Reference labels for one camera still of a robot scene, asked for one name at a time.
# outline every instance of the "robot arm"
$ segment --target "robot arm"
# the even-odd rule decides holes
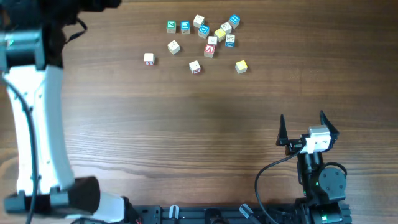
[[[17,192],[4,200],[7,213],[29,213],[28,222],[33,213],[125,220],[126,199],[101,192],[95,177],[74,178],[65,148],[60,98],[61,52],[66,42],[62,28],[74,24],[80,11],[103,11],[119,3],[1,3],[1,25],[7,28],[0,32],[0,69],[14,113],[19,152]]]
[[[311,126],[308,134],[299,139],[288,139],[283,115],[277,146],[285,146],[287,156],[297,154],[298,182],[303,186],[305,198],[295,204],[304,223],[351,223],[349,208],[340,202],[346,198],[347,170],[337,162],[323,162],[322,153],[333,148],[340,133],[320,112],[320,126]]]

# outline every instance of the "black wire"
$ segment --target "black wire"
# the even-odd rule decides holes
[[[85,223],[106,224],[106,222],[104,222],[104,221],[94,220],[94,219],[90,219],[90,218],[79,218],[79,219],[76,219],[75,221],[71,222],[70,224],[85,224]]]
[[[76,38],[80,37],[81,35],[83,35],[86,31],[87,31],[87,25],[79,18],[76,18],[76,21],[82,26],[82,28],[84,29],[83,31],[77,32],[76,34],[73,34],[69,37],[69,39],[66,41],[66,44],[75,40]]]
[[[327,167],[327,166],[337,166],[337,167],[339,167],[343,172],[344,172],[344,176],[345,177],[347,177],[347,169],[343,166],[343,165],[341,165],[340,163],[338,163],[338,162],[327,162],[327,163],[325,163],[325,167]]]
[[[276,210],[276,209],[273,209],[273,208],[268,208],[268,210],[270,210],[270,211],[272,211],[272,212],[279,213],[279,214],[281,214],[282,216],[285,216],[285,217],[293,217],[293,216],[294,216],[292,213],[287,213],[287,212],[279,211],[279,210]]]
[[[264,212],[264,214],[267,216],[267,218],[269,219],[269,221],[271,221],[273,224],[279,224],[279,223],[277,223],[277,222],[268,214],[266,208],[263,206],[263,204],[262,204],[262,202],[261,202],[260,193],[259,193],[259,191],[258,191],[258,182],[259,182],[259,178],[260,178],[261,174],[262,174],[265,170],[267,170],[268,168],[273,167],[274,165],[280,164],[281,162],[285,162],[285,161],[287,161],[287,160],[289,160],[289,159],[291,159],[291,158],[294,158],[294,157],[297,156],[302,150],[303,150],[303,147],[302,147],[299,151],[297,151],[295,154],[292,154],[292,155],[290,155],[290,156],[288,156],[288,157],[286,157],[286,158],[283,158],[283,159],[281,159],[281,160],[279,160],[279,161],[276,161],[276,162],[273,162],[273,163],[271,163],[271,164],[266,165],[264,168],[262,168],[262,169],[260,170],[260,172],[259,172],[259,173],[257,174],[257,176],[256,176],[256,180],[254,181],[254,191],[256,192],[257,201],[259,202],[259,205],[260,205],[260,207],[261,207],[261,209],[262,209],[262,212]]]
[[[34,125],[33,125],[33,118],[32,118],[32,111],[29,108],[29,105],[27,104],[25,98],[22,96],[22,94],[17,90],[17,88],[11,84],[8,80],[5,78],[2,78],[2,81],[6,84],[8,88],[10,88],[16,97],[18,97],[19,101],[21,102],[22,105],[22,110],[25,112],[26,115],[26,120],[27,120],[27,125],[29,129],[29,136],[30,136],[30,153],[32,154],[32,181],[33,181],[33,192],[32,192],[32,201],[30,203],[30,209],[29,213],[26,218],[26,224],[30,224],[33,218],[34,210],[35,210],[35,204],[36,204],[36,198],[37,198],[37,189],[39,187],[39,176],[37,175],[37,149],[36,149],[36,138],[35,138],[35,130],[34,130]]]

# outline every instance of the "wood grain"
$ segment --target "wood grain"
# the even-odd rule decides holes
[[[203,56],[206,41],[167,34],[166,20],[205,16],[214,32],[230,15],[237,47]],[[256,203],[254,177],[284,157],[289,136],[324,110],[340,130],[325,154],[348,169],[354,223],[398,218],[398,4],[395,1],[134,1],[83,13],[89,31],[63,51],[63,123],[76,176],[134,205]],[[67,27],[70,35],[79,27]],[[181,52],[167,44],[176,40]],[[144,65],[144,53],[157,65]],[[198,60],[200,76],[188,63]],[[247,73],[238,75],[237,61]],[[17,149],[11,106],[0,91],[0,197],[15,191]],[[302,196],[295,159],[264,173],[266,202]],[[0,223],[24,217],[0,214]],[[34,223],[69,223],[39,220]]]

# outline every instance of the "block cluster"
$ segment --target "block cluster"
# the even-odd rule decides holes
[[[232,34],[233,29],[236,29],[241,22],[241,18],[237,15],[233,14],[228,22],[220,25],[220,28],[214,31],[214,36],[210,36],[210,27],[205,25],[205,18],[201,15],[196,15],[193,19],[193,26],[198,28],[198,36],[207,39],[208,42],[205,45],[204,56],[208,58],[213,58],[218,43],[225,40],[225,47],[233,48],[235,47],[236,37]],[[167,21],[166,22],[166,31],[169,34],[177,33],[177,21]],[[180,31],[181,34],[190,34],[191,33],[191,25],[190,21],[181,21],[180,22]],[[171,43],[167,45],[168,50],[171,54],[175,55],[180,51],[180,45],[177,41],[173,40]],[[153,53],[145,53],[144,62],[146,65],[155,65],[155,55]],[[189,68],[192,74],[199,74],[201,72],[201,67],[199,62],[196,60],[194,62],[189,63]],[[236,71],[240,74],[246,72],[248,69],[248,65],[244,60],[237,62],[235,65]]]

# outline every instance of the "white block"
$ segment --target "white block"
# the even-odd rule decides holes
[[[199,62],[196,60],[194,62],[189,63],[189,69],[191,70],[192,74],[200,73],[200,65]]]
[[[215,50],[216,50],[215,45],[206,44],[205,57],[213,58]]]
[[[217,37],[209,37],[209,44],[217,45]]]
[[[227,34],[230,34],[232,32],[232,27],[228,22],[221,25],[221,28],[223,28],[224,32],[226,32]]]
[[[146,65],[155,65],[155,55],[153,53],[145,53],[144,62]]]
[[[233,34],[226,35],[225,47],[235,47],[235,35]]]
[[[205,23],[205,18],[203,16],[195,16],[193,19],[193,26],[200,28]]]
[[[175,53],[177,53],[177,52],[180,51],[180,46],[179,46],[179,44],[178,44],[175,40],[171,41],[171,43],[169,43],[169,44],[167,45],[167,47],[169,48],[169,51],[170,51],[172,54],[175,54]]]

